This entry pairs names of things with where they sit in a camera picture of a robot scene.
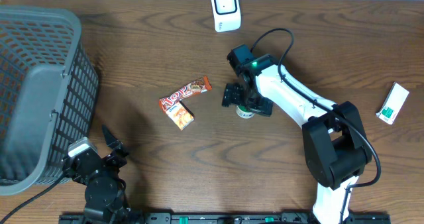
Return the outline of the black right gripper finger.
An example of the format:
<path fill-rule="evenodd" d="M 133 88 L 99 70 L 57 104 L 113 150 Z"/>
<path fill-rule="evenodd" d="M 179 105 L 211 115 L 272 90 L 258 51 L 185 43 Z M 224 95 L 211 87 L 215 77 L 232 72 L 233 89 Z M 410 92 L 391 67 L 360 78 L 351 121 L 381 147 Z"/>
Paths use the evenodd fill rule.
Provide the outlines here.
<path fill-rule="evenodd" d="M 240 84 L 227 84 L 223 94 L 222 106 L 229 107 L 230 105 L 244 106 L 243 99 L 244 91 Z"/>
<path fill-rule="evenodd" d="M 255 99 L 249 99 L 244 107 L 251 113 L 270 117 L 272 114 L 273 102 L 265 97 L 257 97 Z"/>

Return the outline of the small green white can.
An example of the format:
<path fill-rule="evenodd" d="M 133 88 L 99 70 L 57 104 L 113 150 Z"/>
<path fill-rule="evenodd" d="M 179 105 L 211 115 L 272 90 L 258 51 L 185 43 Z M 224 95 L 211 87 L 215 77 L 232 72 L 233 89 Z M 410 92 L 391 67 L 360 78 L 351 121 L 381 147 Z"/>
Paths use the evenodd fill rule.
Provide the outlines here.
<path fill-rule="evenodd" d="M 243 119 L 250 119 L 254 116 L 253 112 L 248 111 L 244 106 L 241 105 L 236 106 L 236 113 L 239 117 Z"/>

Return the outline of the red Top chocolate bar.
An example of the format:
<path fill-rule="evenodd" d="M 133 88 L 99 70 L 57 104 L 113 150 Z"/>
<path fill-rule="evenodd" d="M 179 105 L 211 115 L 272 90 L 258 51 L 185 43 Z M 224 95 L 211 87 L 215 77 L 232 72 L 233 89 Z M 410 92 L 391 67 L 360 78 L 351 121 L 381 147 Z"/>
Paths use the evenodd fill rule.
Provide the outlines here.
<path fill-rule="evenodd" d="M 198 95 L 200 93 L 204 93 L 206 91 L 212 90 L 211 84 L 209 82 L 209 78 L 207 76 L 203 76 L 197 80 L 190 82 L 189 84 L 183 86 L 179 90 L 175 91 L 168 97 L 163 97 L 159 100 L 160 108 L 163 112 L 166 112 L 174 106 L 177 102 L 182 99 Z"/>

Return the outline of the orange snack packet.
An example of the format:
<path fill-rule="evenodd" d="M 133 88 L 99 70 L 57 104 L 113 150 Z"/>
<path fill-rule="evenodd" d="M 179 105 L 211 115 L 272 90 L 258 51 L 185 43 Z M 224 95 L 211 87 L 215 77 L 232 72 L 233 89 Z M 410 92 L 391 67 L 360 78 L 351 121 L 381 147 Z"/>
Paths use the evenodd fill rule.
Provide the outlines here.
<path fill-rule="evenodd" d="M 194 121 L 193 115 L 181 104 L 180 101 L 171 106 L 171 108 L 166 111 L 166 114 L 171 120 L 173 120 L 181 131 Z"/>

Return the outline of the white Panadol medicine box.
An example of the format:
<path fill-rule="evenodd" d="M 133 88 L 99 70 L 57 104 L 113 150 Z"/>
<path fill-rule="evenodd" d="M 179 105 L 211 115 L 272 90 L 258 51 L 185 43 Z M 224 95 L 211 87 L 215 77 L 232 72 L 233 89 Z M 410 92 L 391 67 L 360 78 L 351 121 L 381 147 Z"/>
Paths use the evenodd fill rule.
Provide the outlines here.
<path fill-rule="evenodd" d="M 397 82 L 394 82 L 381 109 L 376 113 L 377 118 L 389 125 L 392 125 L 408 95 L 409 91 Z"/>

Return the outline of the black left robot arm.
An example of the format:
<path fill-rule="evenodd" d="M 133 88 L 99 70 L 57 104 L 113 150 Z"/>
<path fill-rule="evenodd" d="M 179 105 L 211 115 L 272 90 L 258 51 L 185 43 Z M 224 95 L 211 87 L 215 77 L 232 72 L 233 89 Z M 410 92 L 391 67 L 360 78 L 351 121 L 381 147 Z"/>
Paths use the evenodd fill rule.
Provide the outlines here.
<path fill-rule="evenodd" d="M 130 207 L 126 182 L 119 177 L 120 168 L 127 165 L 129 153 L 123 143 L 105 126 L 102 132 L 111 149 L 100 157 L 87 137 L 72 143 L 63 159 L 65 177 L 85 186 L 83 216 L 92 223 L 144 223 L 141 211 Z"/>

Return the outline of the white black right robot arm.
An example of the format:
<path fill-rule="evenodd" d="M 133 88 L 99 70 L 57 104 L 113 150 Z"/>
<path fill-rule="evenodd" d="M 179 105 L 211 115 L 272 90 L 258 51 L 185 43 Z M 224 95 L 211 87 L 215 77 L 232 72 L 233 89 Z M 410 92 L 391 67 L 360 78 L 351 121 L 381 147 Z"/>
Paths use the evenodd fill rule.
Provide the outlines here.
<path fill-rule="evenodd" d="M 313 93 L 271 55 L 231 52 L 227 60 L 239 81 L 227 84 L 222 105 L 236 105 L 244 118 L 251 113 L 269 117 L 274 105 L 286 112 L 301 128 L 305 162 L 318 183 L 315 219 L 345 221 L 350 191 L 372 160 L 358 109 Z"/>

